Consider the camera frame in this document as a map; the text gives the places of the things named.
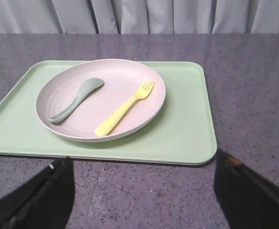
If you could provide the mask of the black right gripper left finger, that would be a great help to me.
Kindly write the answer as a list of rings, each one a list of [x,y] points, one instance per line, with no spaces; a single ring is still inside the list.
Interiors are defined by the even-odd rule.
[[[0,229],[64,229],[75,199],[71,158],[60,158],[0,199]]]

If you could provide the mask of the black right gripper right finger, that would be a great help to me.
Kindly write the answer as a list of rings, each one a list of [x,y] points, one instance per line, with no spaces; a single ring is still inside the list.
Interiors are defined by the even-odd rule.
[[[232,229],[279,229],[279,187],[218,149],[214,191]]]

